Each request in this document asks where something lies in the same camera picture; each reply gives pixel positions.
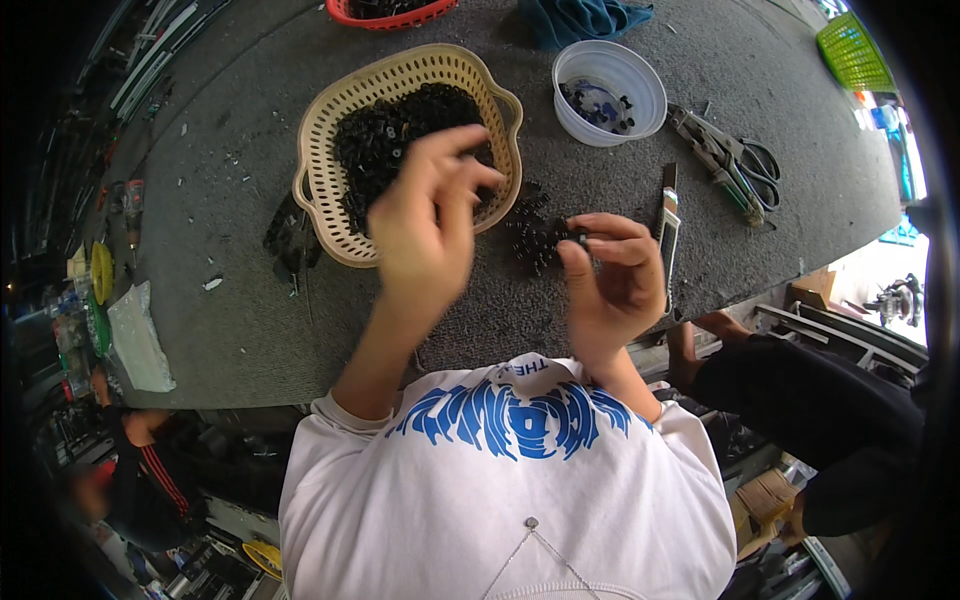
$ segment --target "cloth rag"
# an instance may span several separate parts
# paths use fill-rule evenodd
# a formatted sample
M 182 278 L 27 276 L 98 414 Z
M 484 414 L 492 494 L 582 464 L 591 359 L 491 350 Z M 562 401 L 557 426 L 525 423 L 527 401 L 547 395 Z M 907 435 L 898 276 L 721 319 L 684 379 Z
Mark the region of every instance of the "cloth rag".
M 517 0 L 520 16 L 543 50 L 559 50 L 583 39 L 614 39 L 654 16 L 647 7 L 616 0 Z

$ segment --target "gray carpet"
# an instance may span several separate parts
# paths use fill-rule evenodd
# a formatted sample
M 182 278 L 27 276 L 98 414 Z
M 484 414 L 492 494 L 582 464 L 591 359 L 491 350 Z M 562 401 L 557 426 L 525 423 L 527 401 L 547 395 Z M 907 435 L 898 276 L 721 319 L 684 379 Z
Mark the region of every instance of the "gray carpet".
M 672 131 L 613 149 L 570 138 L 552 108 L 556 53 L 528 47 L 513 4 L 465 1 L 436 22 L 383 34 L 331 22 L 316 3 L 235 0 L 178 55 L 174 96 L 157 117 L 144 171 L 136 274 L 152 282 L 156 330 L 178 388 L 130 391 L 131 405 L 290 404 L 332 385 L 362 331 L 376 273 L 323 257 L 309 274 L 311 327 L 305 294 L 287 297 L 260 240 L 289 189 L 297 126 L 310 101 L 350 71 L 415 45 L 464 45 L 516 94 L 526 114 L 524 174 L 543 182 L 551 212 L 608 210 L 653 225 L 663 164 L 679 163 L 675 305 L 684 320 L 812 271 L 897 222 L 885 140 L 859 130 L 813 31 L 790 14 L 760 0 L 677 0 L 658 4 L 653 20 L 620 39 L 654 66 L 672 102 L 700 109 L 710 100 L 720 129 L 760 140 L 778 157 L 783 206 L 770 217 L 777 229 L 756 233 Z M 138 121 L 121 141 L 112 177 L 130 175 L 145 140 Z M 418 351 L 422 369 L 477 367 L 528 350 L 568 353 L 559 275 L 520 276 L 503 240 L 502 228 L 478 238 L 469 288 Z M 224 283 L 204 291 L 218 273 Z M 129 286 L 119 279 L 115 297 Z

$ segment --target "white plastic bowl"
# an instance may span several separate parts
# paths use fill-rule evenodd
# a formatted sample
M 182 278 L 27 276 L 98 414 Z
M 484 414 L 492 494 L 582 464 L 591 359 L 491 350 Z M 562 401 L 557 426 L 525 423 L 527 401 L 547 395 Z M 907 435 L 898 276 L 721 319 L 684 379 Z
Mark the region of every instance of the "white plastic bowl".
M 574 112 L 560 84 L 583 82 L 613 98 L 605 112 L 618 120 L 634 119 L 634 126 L 618 135 L 595 127 Z M 624 109 L 619 98 L 633 106 Z M 666 90 L 653 67 L 639 54 L 620 44 L 600 39 L 578 41 L 564 48 L 553 61 L 553 107 L 567 133 L 578 141 L 607 148 L 653 135 L 666 119 Z

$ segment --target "metal shears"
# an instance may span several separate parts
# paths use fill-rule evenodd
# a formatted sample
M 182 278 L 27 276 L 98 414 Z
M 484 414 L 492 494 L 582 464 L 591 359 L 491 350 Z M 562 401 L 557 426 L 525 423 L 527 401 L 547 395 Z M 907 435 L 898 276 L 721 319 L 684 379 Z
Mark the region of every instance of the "metal shears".
M 668 104 L 666 122 L 693 147 L 713 182 L 731 197 L 747 223 L 759 228 L 764 211 L 780 207 L 780 166 L 773 154 L 752 139 L 735 139 L 686 108 Z

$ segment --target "red plastic basket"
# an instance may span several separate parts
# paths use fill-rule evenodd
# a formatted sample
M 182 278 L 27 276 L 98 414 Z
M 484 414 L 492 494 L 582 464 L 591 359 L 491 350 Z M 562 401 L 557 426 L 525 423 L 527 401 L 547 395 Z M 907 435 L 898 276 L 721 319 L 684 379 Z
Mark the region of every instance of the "red plastic basket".
M 437 0 L 415 11 L 379 19 L 355 19 L 350 17 L 349 0 L 328 0 L 326 9 L 334 21 L 348 27 L 362 27 L 373 31 L 407 29 L 449 12 L 459 0 Z

